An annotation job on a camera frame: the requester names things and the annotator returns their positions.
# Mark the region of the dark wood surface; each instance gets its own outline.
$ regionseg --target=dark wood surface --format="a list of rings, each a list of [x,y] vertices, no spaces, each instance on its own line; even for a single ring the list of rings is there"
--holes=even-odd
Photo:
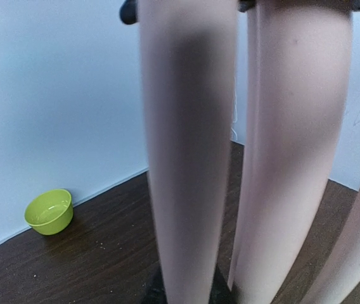
[[[243,148],[234,144],[218,258],[225,275],[242,153]],[[312,229],[274,303],[299,303],[330,253],[355,197],[355,191],[328,183]],[[2,244],[0,303],[138,303],[157,262],[148,184],[142,174],[76,207],[73,222],[61,233],[44,237],[29,230]],[[360,285],[344,303],[360,304]]]

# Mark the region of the black base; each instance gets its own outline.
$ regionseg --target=black base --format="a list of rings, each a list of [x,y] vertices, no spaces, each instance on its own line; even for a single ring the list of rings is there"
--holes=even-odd
[[[167,304],[160,267],[152,277],[141,304]],[[218,266],[215,268],[209,304],[236,304]]]

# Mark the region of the bowl rim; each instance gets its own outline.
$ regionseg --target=bowl rim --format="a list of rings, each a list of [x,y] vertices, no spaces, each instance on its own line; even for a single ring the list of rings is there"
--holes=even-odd
[[[52,193],[52,192],[55,192],[55,191],[62,191],[64,193],[67,193],[68,194],[68,205],[66,207],[66,209],[64,209],[63,212],[61,212],[57,217],[53,218],[52,220],[46,222],[46,223],[42,223],[42,224],[31,224],[28,220],[27,220],[27,210],[29,208],[30,205],[32,205],[34,203],[35,200],[37,200],[38,198],[40,198],[41,196],[44,196],[46,194],[49,194],[49,193]],[[29,226],[31,227],[41,227],[41,226],[45,226],[45,225],[48,225],[52,222],[54,222],[55,220],[57,220],[58,218],[60,218],[63,214],[66,213],[66,211],[69,209],[69,207],[72,205],[72,193],[70,193],[69,191],[67,191],[66,189],[52,189],[52,190],[49,190],[49,191],[46,191],[46,192],[43,192],[42,194],[38,195],[36,198],[34,198],[29,204],[28,206],[25,208],[25,213],[23,214],[23,217],[25,219],[25,221],[28,223]]]

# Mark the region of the yellow-green bowl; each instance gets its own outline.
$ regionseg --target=yellow-green bowl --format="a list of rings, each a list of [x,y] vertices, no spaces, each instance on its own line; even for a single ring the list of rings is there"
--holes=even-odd
[[[29,226],[45,236],[64,230],[72,218],[72,195],[64,189],[41,194],[25,210],[25,220]]]

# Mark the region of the white wall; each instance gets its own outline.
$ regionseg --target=white wall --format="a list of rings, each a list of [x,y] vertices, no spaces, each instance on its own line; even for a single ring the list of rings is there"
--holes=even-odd
[[[146,169],[138,28],[119,22],[120,5],[0,0],[0,242],[27,228],[23,213],[38,194],[64,187],[80,203]],[[240,14],[234,128],[241,143],[246,33]],[[332,178],[357,189],[360,13],[351,75]]]
[[[236,85],[236,108],[238,121],[233,128],[238,134],[238,142],[246,140],[247,112],[247,23],[241,16],[238,38],[238,65]],[[330,178],[352,189],[360,187],[360,12],[354,13],[354,40],[352,65],[350,67],[349,93],[346,104],[341,136],[335,155]]]

